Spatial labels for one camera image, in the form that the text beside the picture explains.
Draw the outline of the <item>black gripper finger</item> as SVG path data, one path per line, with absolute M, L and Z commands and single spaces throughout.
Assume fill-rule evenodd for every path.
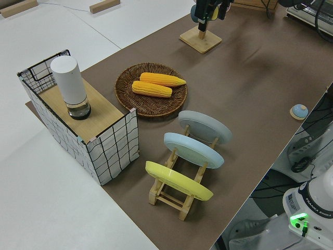
M 199 29 L 206 29 L 207 28 L 207 8 L 208 8 L 209 1 L 208 0 L 196 0 L 196 10 L 195 16 L 198 18 L 199 22 Z
M 218 18 L 224 20 L 228 9 L 230 8 L 229 0 L 222 0 L 219 6 Z

